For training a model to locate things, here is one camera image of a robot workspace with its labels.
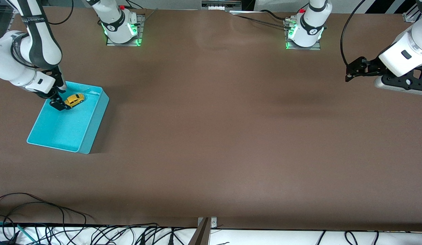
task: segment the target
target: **table surface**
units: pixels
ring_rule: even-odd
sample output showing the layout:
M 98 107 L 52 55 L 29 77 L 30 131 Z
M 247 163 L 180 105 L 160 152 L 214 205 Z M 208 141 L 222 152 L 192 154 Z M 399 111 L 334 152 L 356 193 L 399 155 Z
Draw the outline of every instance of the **table surface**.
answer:
M 46 8 L 53 22 L 68 11 Z M 98 224 L 422 229 L 422 96 L 344 82 L 347 17 L 329 17 L 321 51 L 298 51 L 281 29 L 223 11 L 157 10 L 132 48 L 105 46 L 94 11 L 75 9 L 52 31 L 65 78 L 110 97 L 92 151 L 27 144 L 43 100 L 0 80 L 0 195 L 29 192 Z M 375 58 L 407 26 L 355 15 L 347 59 Z M 0 212 L 24 200 L 7 197 Z M 58 215 L 34 206 L 12 217 Z

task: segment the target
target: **blue bin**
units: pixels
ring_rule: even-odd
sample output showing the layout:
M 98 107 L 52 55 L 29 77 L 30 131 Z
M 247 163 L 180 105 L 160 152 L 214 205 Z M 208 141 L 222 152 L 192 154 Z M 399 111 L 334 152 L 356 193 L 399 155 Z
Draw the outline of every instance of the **blue bin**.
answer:
M 109 98 L 101 87 L 66 82 L 63 99 L 83 93 L 84 102 L 70 110 L 58 111 L 49 105 L 43 107 L 28 136 L 27 143 L 83 154 L 90 153 Z

